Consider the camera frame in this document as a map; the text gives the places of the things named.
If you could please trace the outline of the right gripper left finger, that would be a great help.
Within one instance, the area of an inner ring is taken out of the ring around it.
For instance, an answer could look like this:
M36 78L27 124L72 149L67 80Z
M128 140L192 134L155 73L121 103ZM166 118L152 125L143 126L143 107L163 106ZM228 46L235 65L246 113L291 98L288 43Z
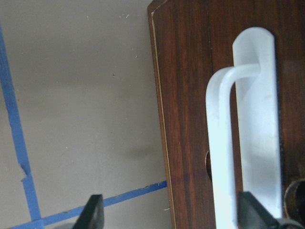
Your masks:
M83 211L72 228L103 229L104 224L103 196L102 194L99 194L90 196Z

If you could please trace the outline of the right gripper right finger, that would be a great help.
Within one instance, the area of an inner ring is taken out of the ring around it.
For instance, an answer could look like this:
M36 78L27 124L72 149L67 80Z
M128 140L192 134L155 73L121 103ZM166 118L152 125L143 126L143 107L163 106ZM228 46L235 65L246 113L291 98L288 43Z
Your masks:
M295 220L273 217L248 191L238 194L237 218L241 229L304 229Z

